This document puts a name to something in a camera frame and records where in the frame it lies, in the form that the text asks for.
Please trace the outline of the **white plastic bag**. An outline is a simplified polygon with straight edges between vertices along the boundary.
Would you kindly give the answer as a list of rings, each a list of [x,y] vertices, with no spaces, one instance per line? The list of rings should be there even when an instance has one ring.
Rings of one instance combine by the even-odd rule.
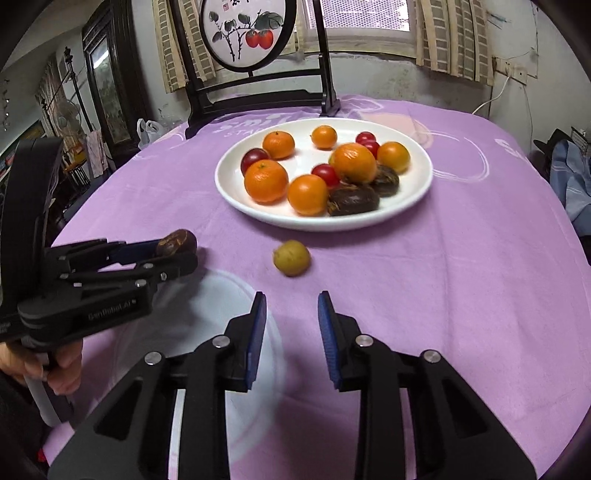
[[[145,147],[162,137],[166,133],[166,130],[156,121],[145,121],[140,118],[136,123],[136,133],[139,139],[138,148],[143,150]]]

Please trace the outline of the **right beige curtain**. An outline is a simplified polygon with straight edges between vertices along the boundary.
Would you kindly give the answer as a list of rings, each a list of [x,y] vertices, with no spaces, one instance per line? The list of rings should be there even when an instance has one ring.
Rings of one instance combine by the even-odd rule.
[[[494,69],[484,2],[418,0],[414,7],[416,64],[492,86]]]

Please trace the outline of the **bright red cherry tomato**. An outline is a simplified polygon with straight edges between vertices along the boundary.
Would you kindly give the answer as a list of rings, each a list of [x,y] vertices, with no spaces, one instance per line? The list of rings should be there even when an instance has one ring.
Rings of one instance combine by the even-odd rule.
[[[362,145],[373,154],[375,159],[378,159],[378,153],[380,149],[380,144],[377,143],[375,140],[366,140],[362,142]]]

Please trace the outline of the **rough skinned mandarin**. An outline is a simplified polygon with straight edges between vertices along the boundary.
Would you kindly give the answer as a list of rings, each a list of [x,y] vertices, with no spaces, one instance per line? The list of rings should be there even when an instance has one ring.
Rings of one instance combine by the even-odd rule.
[[[339,146],[329,157],[339,179],[346,183],[369,184],[378,173],[378,163],[367,147],[358,143]]]

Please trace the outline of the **small orange tomato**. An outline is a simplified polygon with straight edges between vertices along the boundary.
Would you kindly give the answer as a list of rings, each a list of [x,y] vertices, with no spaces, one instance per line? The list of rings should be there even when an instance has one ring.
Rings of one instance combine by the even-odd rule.
[[[338,133],[329,125],[320,125],[311,132],[311,142],[319,150],[332,150],[338,142]]]

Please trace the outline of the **smooth orange tomato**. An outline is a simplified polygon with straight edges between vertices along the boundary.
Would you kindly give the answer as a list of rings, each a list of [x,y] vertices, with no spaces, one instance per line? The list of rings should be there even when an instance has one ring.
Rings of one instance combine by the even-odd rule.
[[[391,141],[379,147],[377,161],[397,174],[403,174],[410,168],[411,155],[403,144]]]

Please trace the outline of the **white wall socket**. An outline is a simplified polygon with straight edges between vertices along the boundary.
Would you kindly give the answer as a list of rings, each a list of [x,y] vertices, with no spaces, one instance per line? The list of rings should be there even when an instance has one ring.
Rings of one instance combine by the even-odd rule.
[[[528,84],[528,69],[521,64],[515,63],[512,60],[494,57],[493,67],[496,73],[505,75],[521,85],[526,86]]]

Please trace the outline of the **standing electric fan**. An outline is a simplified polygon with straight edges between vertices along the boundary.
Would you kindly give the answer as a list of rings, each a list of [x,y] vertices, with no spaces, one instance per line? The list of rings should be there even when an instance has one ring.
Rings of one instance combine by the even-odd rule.
[[[83,148],[86,133],[80,120],[80,107],[70,100],[59,100],[53,109],[53,120],[59,136],[64,140],[66,151],[77,153]]]

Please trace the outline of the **blue cloth pile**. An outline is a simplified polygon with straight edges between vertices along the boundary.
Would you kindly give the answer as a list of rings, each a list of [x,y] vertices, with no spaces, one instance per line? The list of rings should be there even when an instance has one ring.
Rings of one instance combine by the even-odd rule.
[[[584,156],[579,147],[569,140],[561,140],[553,150],[550,185],[578,235],[589,235],[590,158]]]

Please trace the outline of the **large mandarin orange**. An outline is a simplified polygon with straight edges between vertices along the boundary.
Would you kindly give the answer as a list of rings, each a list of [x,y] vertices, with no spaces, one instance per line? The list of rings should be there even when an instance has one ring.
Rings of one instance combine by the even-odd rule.
[[[287,170],[274,160],[260,160],[246,170],[245,191],[253,201],[273,204],[283,200],[290,184]]]

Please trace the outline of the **small red cherry tomato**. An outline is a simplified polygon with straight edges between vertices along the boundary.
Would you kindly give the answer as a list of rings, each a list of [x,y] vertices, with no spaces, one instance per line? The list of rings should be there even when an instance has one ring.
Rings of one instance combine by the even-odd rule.
[[[366,142],[375,142],[376,141],[376,136],[368,131],[363,131],[360,132],[360,134],[358,134],[356,136],[356,143],[366,143]]]

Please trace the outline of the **dark brown water chestnut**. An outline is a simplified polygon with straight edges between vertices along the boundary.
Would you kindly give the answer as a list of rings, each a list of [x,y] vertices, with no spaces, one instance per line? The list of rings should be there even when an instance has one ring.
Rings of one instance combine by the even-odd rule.
[[[381,197],[388,198],[396,195],[400,187],[400,178],[394,169],[379,164],[377,175],[369,186]]]

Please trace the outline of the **orange round tomato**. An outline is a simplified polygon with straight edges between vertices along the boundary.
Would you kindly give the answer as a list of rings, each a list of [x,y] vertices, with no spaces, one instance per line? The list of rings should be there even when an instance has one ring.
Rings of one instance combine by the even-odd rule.
[[[301,175],[287,188],[287,201],[301,216],[324,215],[327,210],[329,188],[314,174]]]

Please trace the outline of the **dark red cherry tomato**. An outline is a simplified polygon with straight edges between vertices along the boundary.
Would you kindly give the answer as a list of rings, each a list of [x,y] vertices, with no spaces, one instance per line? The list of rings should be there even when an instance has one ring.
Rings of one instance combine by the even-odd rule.
[[[252,148],[242,156],[242,161],[240,161],[240,171],[242,171],[242,175],[245,175],[247,170],[249,170],[249,167],[254,163],[269,159],[269,153],[263,148]]]

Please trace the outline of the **purple printed tablecloth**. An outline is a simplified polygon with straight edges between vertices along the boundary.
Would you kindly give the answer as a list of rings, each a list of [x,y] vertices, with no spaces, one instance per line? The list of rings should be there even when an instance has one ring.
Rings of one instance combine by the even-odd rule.
[[[228,398],[235,479],[349,479],[359,396],[335,391],[318,294],[394,350],[440,351],[526,452],[538,474],[558,459],[590,405],[590,268],[560,201],[495,124],[408,102],[349,97],[342,114],[399,129],[430,154],[435,178],[414,208],[342,233],[291,233],[226,203],[215,166],[236,142],[311,118],[311,109],[230,116],[192,139],[182,129],[113,174],[60,243],[197,235],[200,271],[163,286],[151,317],[88,338],[74,395],[86,416],[145,353],[190,351],[266,294],[270,317],[252,391]],[[284,242],[311,266],[273,265]]]

